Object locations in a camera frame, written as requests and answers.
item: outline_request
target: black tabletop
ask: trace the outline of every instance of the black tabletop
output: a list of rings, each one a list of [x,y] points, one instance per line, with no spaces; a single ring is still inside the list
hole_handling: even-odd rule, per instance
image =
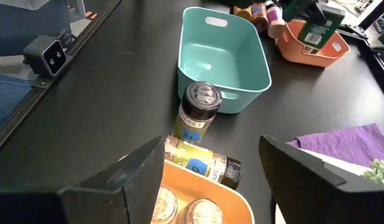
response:
[[[206,6],[199,0],[123,0],[0,152],[0,186],[74,184],[154,136],[170,134],[180,102],[182,12],[201,5]],[[322,69],[288,62],[273,40],[261,41],[272,87],[241,113],[218,115],[202,146],[241,161],[238,191],[256,223],[269,223],[259,136],[289,141],[369,123],[384,133],[384,94],[354,45]]]

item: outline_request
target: black spice jar cap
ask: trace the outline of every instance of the black spice jar cap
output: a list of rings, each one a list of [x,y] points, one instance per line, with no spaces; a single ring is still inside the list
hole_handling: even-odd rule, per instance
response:
[[[182,97],[182,109],[197,120],[213,118],[221,104],[221,92],[213,84],[203,81],[188,85]]]
[[[241,162],[227,157],[227,169],[223,175],[221,184],[236,190],[241,179]]]

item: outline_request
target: orange plastic basket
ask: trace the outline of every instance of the orange plastic basket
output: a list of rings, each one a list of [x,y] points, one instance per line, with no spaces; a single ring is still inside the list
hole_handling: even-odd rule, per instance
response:
[[[327,67],[350,51],[345,40],[335,32],[318,53],[305,53],[305,45],[296,38],[304,24],[303,21],[292,20],[283,27],[283,34],[278,39],[278,47],[286,60]]]

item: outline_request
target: blue fabric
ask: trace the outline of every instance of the blue fabric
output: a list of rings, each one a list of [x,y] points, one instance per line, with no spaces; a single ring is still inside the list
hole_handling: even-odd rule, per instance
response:
[[[13,109],[30,90],[29,86],[0,82],[0,125],[6,122]]]

